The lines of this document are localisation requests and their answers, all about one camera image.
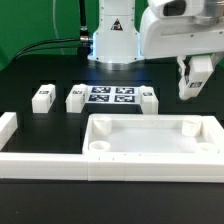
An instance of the white tray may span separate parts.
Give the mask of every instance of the white tray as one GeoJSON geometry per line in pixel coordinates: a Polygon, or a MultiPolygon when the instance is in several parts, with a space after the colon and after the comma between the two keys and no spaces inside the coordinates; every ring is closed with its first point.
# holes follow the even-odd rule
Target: white tray
{"type": "Polygon", "coordinates": [[[83,146],[89,180],[224,182],[223,128],[214,117],[197,116],[202,121],[200,134],[187,137],[182,134],[186,117],[195,118],[91,115],[83,146]],[[99,135],[95,121],[103,117],[111,119],[111,131],[99,135]],[[95,141],[109,143],[110,150],[90,151],[95,141]],[[200,143],[218,151],[199,150],[200,143]]]}
{"type": "MultiPolygon", "coordinates": [[[[6,118],[1,117],[0,129],[10,127],[7,133],[12,133],[11,123],[6,118]]],[[[223,128],[214,117],[199,116],[197,119],[202,122],[199,135],[187,137],[182,134],[185,118],[91,115],[83,155],[1,152],[0,178],[224,182],[223,128]],[[104,124],[104,130],[97,130],[95,121],[102,117],[109,119],[104,124]],[[105,150],[107,152],[90,151],[93,141],[106,141],[111,147],[105,150]],[[201,142],[212,144],[218,151],[198,151],[201,142]]]]}

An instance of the green wall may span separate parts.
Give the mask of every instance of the green wall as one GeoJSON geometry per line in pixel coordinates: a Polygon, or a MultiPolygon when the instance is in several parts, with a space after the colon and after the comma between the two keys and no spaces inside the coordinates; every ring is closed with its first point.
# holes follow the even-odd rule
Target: green wall
{"type": "MultiPolygon", "coordinates": [[[[60,38],[79,36],[78,2],[78,0],[57,0],[56,21],[60,38]]],[[[147,0],[136,0],[137,29],[147,5],[147,0]]],[[[86,0],[87,23],[92,33],[98,27],[98,7],[99,0],[86,0]]],[[[0,0],[0,70],[23,47],[55,38],[53,0],[0,0]]],[[[65,54],[76,54],[74,49],[64,51],[65,54]]],[[[54,50],[41,53],[61,52],[54,50]]]]}

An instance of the small white block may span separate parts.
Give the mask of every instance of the small white block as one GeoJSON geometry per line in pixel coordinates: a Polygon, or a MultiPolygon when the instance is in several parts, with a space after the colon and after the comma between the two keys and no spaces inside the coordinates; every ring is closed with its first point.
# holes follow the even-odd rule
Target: small white block
{"type": "Polygon", "coordinates": [[[179,83],[179,95],[182,100],[197,97],[214,71],[210,56],[192,57],[189,65],[189,76],[182,76],[179,83]]]}
{"type": "Polygon", "coordinates": [[[55,97],[55,85],[42,85],[32,99],[33,113],[48,113],[55,97]]]}
{"type": "Polygon", "coordinates": [[[88,88],[84,84],[73,86],[66,99],[67,113],[81,113],[85,105],[88,88]]]}
{"type": "Polygon", "coordinates": [[[143,114],[158,114],[159,101],[152,87],[139,87],[139,96],[143,114]]]}
{"type": "Polygon", "coordinates": [[[5,146],[17,129],[16,113],[4,113],[0,118],[0,150],[5,146]]]}

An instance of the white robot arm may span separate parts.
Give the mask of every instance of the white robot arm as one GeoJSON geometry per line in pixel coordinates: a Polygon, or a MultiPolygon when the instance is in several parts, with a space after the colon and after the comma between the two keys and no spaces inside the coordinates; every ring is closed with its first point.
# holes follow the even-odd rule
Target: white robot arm
{"type": "Polygon", "coordinates": [[[148,0],[134,27],[135,0],[100,0],[99,28],[89,60],[106,69],[127,69],[143,59],[177,57],[180,98],[196,97],[224,52],[224,0],[148,0]],[[186,56],[193,57],[188,65],[186,56]]]}
{"type": "Polygon", "coordinates": [[[135,0],[100,0],[99,27],[93,37],[90,62],[107,69],[122,70],[144,59],[139,33],[134,26],[135,0]]]}
{"type": "Polygon", "coordinates": [[[224,52],[224,1],[148,0],[140,28],[141,53],[146,59],[178,57],[180,98],[196,97],[224,52]],[[193,57],[188,55],[211,54],[193,57]]]}

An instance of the black work surface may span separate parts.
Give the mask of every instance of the black work surface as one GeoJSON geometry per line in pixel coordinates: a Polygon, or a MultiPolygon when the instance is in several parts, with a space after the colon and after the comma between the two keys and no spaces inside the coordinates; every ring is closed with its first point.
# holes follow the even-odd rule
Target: black work surface
{"type": "MultiPolygon", "coordinates": [[[[200,95],[178,98],[174,59],[149,61],[130,71],[88,67],[75,56],[25,56],[0,72],[0,114],[17,112],[19,128],[8,152],[81,153],[92,113],[140,113],[138,106],[86,105],[67,114],[65,99],[75,84],[152,86],[160,114],[215,115],[224,120],[224,70],[217,67],[200,95]],[[42,84],[56,85],[47,115],[32,114],[31,98],[42,84]]],[[[222,224],[224,185],[0,180],[0,224],[150,223],[222,224]]]]}

